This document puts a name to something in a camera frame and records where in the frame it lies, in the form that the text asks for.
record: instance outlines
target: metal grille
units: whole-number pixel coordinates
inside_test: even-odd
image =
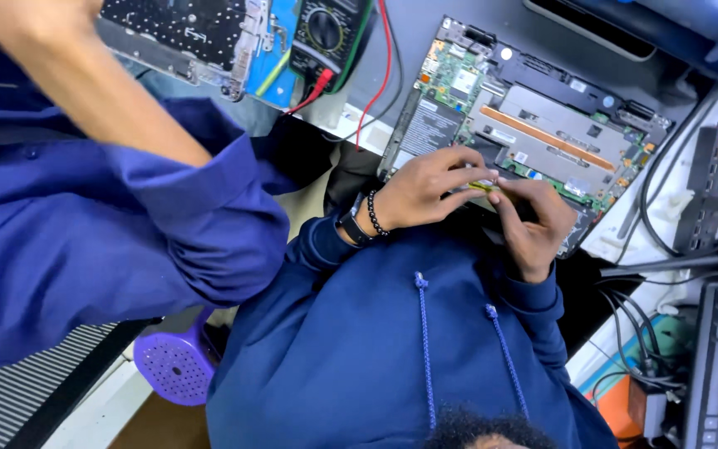
[[[115,326],[80,326],[56,347],[0,368],[0,449]]]

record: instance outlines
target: purple plastic stool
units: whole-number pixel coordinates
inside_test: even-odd
[[[188,406],[207,402],[209,382],[221,356],[204,332],[213,310],[190,308],[146,329],[135,340],[137,371],[166,400]]]

